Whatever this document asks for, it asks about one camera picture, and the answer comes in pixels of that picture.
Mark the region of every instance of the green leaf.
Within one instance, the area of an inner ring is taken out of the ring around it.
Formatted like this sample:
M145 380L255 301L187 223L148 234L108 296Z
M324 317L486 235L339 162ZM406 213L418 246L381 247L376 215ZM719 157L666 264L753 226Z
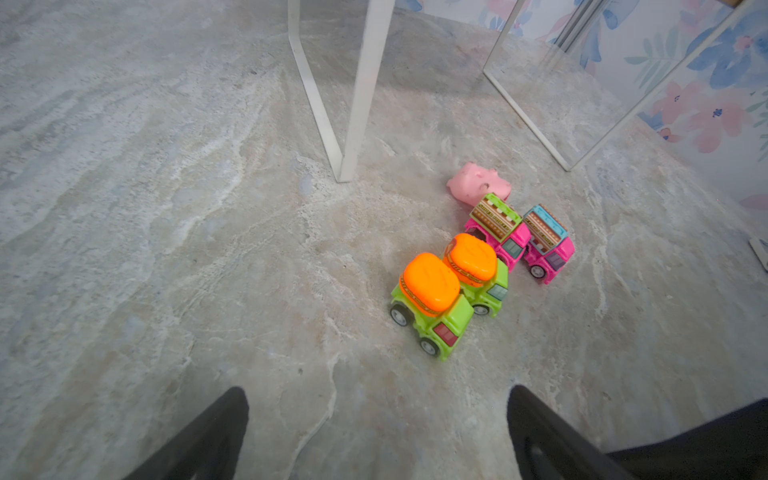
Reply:
M670 58L674 57L675 52L677 51L677 34L679 31L677 30L677 26L670 28L670 32L667 34L667 56Z
M656 73L656 76L653 77L653 79L648 84L648 88L645 89L646 95L648 94L648 92L650 92L653 89L653 87L656 86L657 83L661 81L662 78L664 78L664 75L667 74L667 71L670 69L671 66L672 66L672 62L668 61L666 64L664 64L662 68L659 68L659 71Z
M755 111L755 110L757 110L758 108L760 108L760 105L764 104L764 103L765 103L765 102L767 102L767 101L768 101L768 100L763 100L763 101L761 101L759 104L750 105L750 106L749 106L749 107L747 107L747 108L746 108L744 111Z
M643 63L644 61L648 61L648 57L624 57L624 60L629 65L639 65Z
M648 68L650 68L650 66L653 64L654 63L652 61L649 61L648 63L646 63L643 69L640 70L640 73L637 74L637 77L634 78L634 81L632 83L635 83L635 84L638 83L640 79L643 77L643 75L645 75L645 72L648 71Z
M645 77L643 77L643 81L642 81L642 82L640 82L640 86L639 86L638 88L642 88L642 87L643 87L643 85L645 85L646 83L648 83L648 81L650 80L650 78L654 76L654 73L656 73L656 70L658 70L658 69L659 69L659 65L661 65L661 60L656 60L656 61L654 62L654 66L653 66L653 67L651 67L651 68L650 68L650 70L648 70L648 73L646 73L646 74L645 74Z
M661 40L661 33L659 33L658 31L656 32L656 35L654 35L654 44L656 45L656 50L659 52L659 55L663 57L664 41Z

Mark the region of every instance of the marble floor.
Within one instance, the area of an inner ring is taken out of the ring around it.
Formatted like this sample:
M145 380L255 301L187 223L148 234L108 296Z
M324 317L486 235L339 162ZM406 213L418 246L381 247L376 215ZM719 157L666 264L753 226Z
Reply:
M304 3L344 138L366 3ZM567 174L481 76L493 31L397 11L356 181L336 184L286 15L3 2L0 477L121 478L234 385L240 479L517 478L516 382L603 450L768 395L746 245L765 227L642 124ZM387 303L460 231L445 182L466 161L519 210L546 203L577 253L550 286L513 271L499 317L438 362Z

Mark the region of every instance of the pink truck cab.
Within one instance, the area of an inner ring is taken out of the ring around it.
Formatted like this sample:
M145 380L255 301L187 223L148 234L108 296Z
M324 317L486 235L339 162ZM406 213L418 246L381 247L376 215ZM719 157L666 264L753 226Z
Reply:
M544 285L549 285L573 256L574 244L568 231L542 205L531 208L523 222L531 236L525 253L528 269Z
M515 268L531 239L522 217L495 194L487 194L480 200L469 214L464 230L493 247L508 270Z

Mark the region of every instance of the black object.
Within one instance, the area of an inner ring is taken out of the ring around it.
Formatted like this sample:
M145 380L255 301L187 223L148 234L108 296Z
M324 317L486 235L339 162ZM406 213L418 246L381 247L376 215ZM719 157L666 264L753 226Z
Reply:
M231 480L248 424L248 400L232 387L124 480Z
M602 454L524 386L507 422L524 480L768 478L768 399L672 439Z

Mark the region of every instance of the black tire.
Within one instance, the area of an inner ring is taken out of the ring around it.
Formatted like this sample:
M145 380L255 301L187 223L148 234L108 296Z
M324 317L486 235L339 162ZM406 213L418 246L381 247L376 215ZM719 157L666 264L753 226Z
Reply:
M424 350L428 355L440 356L440 348L427 337L423 336L420 338L419 344L422 346L422 350Z
M544 270L544 267L539 265L532 265L528 271L531 272L531 275L533 275L534 278L538 278L540 280L547 276L547 270Z
M472 309L476 315L488 315L491 312L491 309L485 305L472 305Z
M400 326L408 326L413 323L413 312L405 305L396 303L389 309L389 316Z
M483 232L481 232L480 230L478 230L478 229L473 227L473 228L470 228L469 230L467 230L467 233L472 235L474 238L480 239L480 240L485 242L485 234Z

